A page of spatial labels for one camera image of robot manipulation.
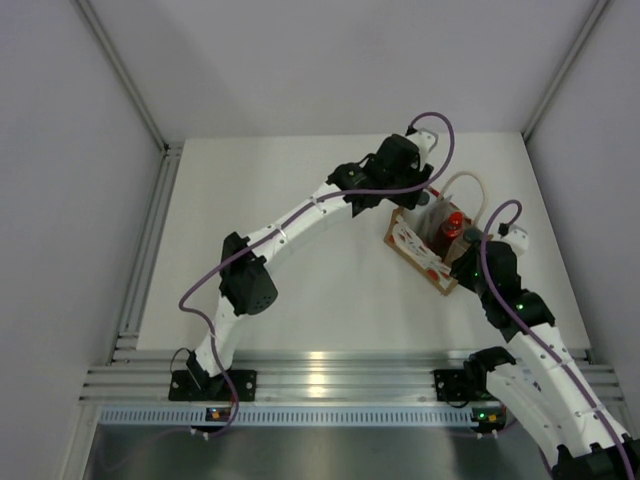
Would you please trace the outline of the canvas watermelon print bag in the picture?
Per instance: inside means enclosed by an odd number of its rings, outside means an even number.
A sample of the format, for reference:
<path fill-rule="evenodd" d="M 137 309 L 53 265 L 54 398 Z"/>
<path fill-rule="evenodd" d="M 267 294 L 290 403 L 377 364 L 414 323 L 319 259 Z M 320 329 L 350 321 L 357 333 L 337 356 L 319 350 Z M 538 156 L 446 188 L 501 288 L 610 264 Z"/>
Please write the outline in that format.
<path fill-rule="evenodd" d="M 472 179 L 481 194 L 477 211 L 468 215 L 453 202 L 449 189 L 457 180 Z M 488 206 L 488 190 L 481 177 L 471 171 L 453 174 L 436 190 L 423 190 L 417 206 L 396 208 L 384 236 L 384 243 L 417 270 L 442 295 L 457 286 L 451 264 L 479 236 L 479 221 Z"/>

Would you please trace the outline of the silver tube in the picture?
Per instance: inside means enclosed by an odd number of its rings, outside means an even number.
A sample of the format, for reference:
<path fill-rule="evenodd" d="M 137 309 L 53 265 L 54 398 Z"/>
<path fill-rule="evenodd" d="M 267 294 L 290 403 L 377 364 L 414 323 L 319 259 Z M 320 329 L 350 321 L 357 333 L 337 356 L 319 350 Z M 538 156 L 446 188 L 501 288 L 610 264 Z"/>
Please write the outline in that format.
<path fill-rule="evenodd" d="M 452 205 L 452 196 L 434 197 L 431 207 L 426 211 L 422 222 L 420 233 L 422 238 L 431 243 L 440 228 L 441 224 L 456 211 L 456 207 Z"/>

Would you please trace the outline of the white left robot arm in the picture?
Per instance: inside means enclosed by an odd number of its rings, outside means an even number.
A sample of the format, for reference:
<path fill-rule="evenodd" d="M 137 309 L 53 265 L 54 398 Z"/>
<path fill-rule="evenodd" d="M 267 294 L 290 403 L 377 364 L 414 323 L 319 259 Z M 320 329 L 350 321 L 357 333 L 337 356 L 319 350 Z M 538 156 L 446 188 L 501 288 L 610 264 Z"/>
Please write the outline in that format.
<path fill-rule="evenodd" d="M 275 302 L 273 274 L 285 259 L 333 225 L 384 200 L 415 207 L 433 172 L 427 157 L 436 143 L 435 134 L 414 128 L 392 134 L 362 160 L 339 165 L 310 197 L 277 221 L 247 236 L 229 234 L 218 265 L 178 303 L 208 329 L 183 372 L 189 390 L 207 400 L 224 392 L 241 325 Z"/>

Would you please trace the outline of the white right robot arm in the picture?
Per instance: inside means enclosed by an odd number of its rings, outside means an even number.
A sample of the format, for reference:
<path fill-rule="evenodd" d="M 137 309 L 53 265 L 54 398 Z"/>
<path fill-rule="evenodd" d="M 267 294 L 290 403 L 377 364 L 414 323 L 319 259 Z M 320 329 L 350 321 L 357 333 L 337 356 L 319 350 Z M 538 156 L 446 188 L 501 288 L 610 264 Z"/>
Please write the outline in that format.
<path fill-rule="evenodd" d="M 554 479 L 635 479 L 639 440 L 607 410 L 568 352 L 544 300 L 521 286 L 517 256 L 477 241 L 452 264 L 504 346 L 463 364 L 467 389 L 499 400 L 537 444 Z"/>

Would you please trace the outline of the white bottle dark cap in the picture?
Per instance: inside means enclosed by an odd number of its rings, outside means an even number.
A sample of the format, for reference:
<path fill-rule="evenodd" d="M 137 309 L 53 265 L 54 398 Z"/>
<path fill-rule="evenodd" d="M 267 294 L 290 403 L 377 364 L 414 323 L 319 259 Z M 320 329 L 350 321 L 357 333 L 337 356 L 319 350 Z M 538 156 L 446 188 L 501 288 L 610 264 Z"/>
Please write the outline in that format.
<path fill-rule="evenodd" d="M 431 202 L 431 194 L 428 191 L 423 191 L 417 201 L 418 206 L 426 206 Z"/>

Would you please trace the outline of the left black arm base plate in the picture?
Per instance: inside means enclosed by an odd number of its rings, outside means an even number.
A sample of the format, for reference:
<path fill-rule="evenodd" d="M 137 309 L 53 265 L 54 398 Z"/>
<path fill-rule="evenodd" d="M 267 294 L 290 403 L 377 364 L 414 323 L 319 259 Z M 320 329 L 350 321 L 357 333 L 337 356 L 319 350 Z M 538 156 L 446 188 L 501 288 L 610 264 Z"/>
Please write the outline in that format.
<path fill-rule="evenodd" d="M 230 370 L 227 372 L 235 386 L 240 401 L 253 402 L 257 387 L 255 370 Z M 200 387 L 188 370 L 172 373 L 168 399 L 174 402 L 224 402 L 232 399 L 231 388 L 222 375 Z"/>

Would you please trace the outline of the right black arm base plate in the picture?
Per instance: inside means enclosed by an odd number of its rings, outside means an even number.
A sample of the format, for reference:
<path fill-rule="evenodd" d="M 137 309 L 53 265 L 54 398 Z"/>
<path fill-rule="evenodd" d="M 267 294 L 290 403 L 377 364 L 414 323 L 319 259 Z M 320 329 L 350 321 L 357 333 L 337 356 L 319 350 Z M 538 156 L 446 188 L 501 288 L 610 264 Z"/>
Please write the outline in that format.
<path fill-rule="evenodd" d="M 471 402 L 490 398 L 464 369 L 436 369 L 433 377 L 437 400 L 451 407 L 464 408 Z"/>

